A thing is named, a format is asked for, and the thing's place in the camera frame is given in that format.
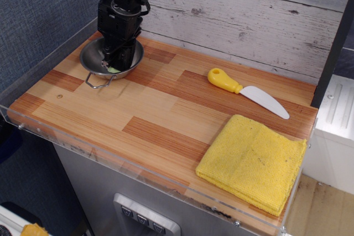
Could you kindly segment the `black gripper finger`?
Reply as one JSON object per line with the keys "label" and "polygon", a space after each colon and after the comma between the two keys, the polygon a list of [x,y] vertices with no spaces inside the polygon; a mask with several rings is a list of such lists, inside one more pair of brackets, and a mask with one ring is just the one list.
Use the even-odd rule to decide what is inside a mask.
{"label": "black gripper finger", "polygon": [[112,67],[113,64],[113,54],[112,53],[103,53],[102,66],[105,68]]}
{"label": "black gripper finger", "polygon": [[132,64],[135,48],[136,40],[132,40],[120,47],[116,52],[113,53],[112,67],[120,71],[129,69]]}

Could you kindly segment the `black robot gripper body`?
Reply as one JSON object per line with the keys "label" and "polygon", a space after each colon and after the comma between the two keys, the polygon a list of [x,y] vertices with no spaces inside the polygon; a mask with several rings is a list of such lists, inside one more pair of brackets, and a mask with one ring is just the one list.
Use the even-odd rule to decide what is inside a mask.
{"label": "black robot gripper body", "polygon": [[103,54],[112,56],[118,49],[137,37],[142,18],[141,7],[126,11],[114,0],[98,3],[98,31],[104,37]]}

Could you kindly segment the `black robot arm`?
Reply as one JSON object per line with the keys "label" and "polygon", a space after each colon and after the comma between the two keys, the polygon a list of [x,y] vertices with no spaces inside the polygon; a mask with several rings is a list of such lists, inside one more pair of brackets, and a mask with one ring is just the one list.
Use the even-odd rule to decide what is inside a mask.
{"label": "black robot arm", "polygon": [[130,68],[149,0],[100,0],[98,31],[104,37],[102,66],[110,73]]}

